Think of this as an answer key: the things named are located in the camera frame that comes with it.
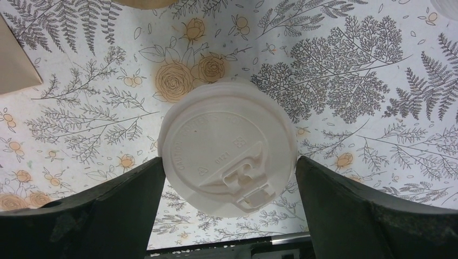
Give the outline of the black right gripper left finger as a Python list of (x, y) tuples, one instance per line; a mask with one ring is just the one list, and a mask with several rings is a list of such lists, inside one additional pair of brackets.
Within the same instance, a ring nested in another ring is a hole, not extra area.
[(165, 182), (161, 158), (37, 209), (1, 213), (1, 258), (144, 258)]

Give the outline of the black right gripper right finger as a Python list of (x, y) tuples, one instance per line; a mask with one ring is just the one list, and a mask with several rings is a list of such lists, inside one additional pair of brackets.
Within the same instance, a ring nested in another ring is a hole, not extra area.
[(457, 258), (457, 210), (383, 193), (305, 156), (295, 176), (317, 258)]

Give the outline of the white coffee lid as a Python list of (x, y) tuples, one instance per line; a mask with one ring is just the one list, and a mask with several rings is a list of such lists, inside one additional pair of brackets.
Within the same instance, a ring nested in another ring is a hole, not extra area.
[(253, 83), (232, 78), (199, 86), (169, 109), (158, 154), (168, 182), (191, 206), (240, 217), (285, 189), (298, 145), (285, 110)]

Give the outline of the blue checkered paper bag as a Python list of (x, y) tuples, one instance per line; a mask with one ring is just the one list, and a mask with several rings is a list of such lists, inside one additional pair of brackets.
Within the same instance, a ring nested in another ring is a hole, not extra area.
[(1, 18), (1, 95), (41, 85), (43, 80)]

